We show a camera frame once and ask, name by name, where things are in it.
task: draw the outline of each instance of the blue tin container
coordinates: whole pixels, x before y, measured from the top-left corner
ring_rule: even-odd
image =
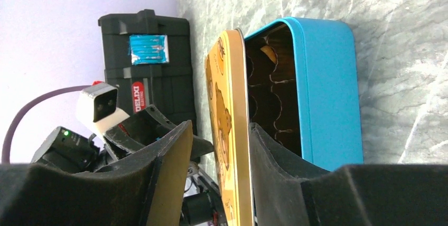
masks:
[[[354,38],[339,21],[286,17],[245,37],[249,118],[304,160],[363,163]]]

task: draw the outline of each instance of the white wall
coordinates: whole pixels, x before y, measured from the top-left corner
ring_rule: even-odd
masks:
[[[103,80],[98,18],[144,8],[176,16],[175,0],[0,0],[0,143],[15,114],[30,100],[54,89]],[[59,125],[88,137],[74,115],[77,99],[77,93],[69,93],[28,112],[14,136],[11,162],[29,162]]]

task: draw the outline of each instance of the cartoon bear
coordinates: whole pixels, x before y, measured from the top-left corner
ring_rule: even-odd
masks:
[[[229,134],[232,129],[232,117],[229,110],[224,105],[224,97],[221,90],[218,88],[218,83],[215,83],[216,90],[216,118],[218,124],[218,142],[221,147],[222,157],[226,165],[226,169],[229,169]]]
[[[219,71],[221,71],[221,74],[224,74],[224,55],[226,55],[224,51],[224,44],[222,42],[221,37],[218,39],[218,66]]]
[[[213,99],[213,81],[211,80],[211,65],[210,56],[207,54],[206,60],[206,79],[207,79],[207,92],[209,94],[209,99]]]

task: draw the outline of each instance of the toolbox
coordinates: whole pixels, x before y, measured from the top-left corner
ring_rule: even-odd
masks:
[[[205,70],[230,225],[253,224],[249,123],[325,170],[363,162],[354,38],[346,24],[286,17],[245,39],[227,30]]]
[[[190,24],[184,18],[156,16],[154,10],[108,14],[101,26],[106,82],[119,87],[118,107],[132,115],[154,104],[171,122],[193,122],[197,134],[191,67]],[[163,64],[134,61],[132,39],[163,39]]]

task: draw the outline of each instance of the black toolbox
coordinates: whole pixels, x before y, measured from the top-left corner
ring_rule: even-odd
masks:
[[[136,14],[102,16],[98,25],[106,82],[120,88],[118,107],[132,115],[154,104],[176,125],[192,120],[193,132],[197,134],[188,20],[142,10]],[[170,62],[132,65],[129,36],[133,34],[167,35]]]

